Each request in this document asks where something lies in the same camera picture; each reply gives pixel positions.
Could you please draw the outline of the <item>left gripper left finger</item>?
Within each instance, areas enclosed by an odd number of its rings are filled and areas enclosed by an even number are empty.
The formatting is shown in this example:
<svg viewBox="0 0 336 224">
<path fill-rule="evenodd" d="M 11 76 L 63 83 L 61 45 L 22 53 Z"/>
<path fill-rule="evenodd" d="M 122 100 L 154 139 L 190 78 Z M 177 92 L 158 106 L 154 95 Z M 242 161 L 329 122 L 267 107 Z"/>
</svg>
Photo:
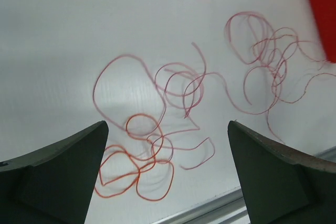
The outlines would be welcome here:
<svg viewBox="0 0 336 224">
<path fill-rule="evenodd" d="M 108 138 L 86 129 L 1 162 L 1 223 L 84 223 Z"/>
</svg>

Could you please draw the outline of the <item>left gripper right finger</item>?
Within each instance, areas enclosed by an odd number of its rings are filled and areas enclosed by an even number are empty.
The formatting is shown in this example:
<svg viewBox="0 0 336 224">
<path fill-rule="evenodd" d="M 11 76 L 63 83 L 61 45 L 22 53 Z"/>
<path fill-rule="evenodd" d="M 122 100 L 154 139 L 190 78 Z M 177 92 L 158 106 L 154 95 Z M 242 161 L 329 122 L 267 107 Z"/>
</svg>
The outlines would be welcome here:
<svg viewBox="0 0 336 224">
<path fill-rule="evenodd" d="M 335 223 L 335 162 L 236 121 L 228 139 L 251 223 Z"/>
</svg>

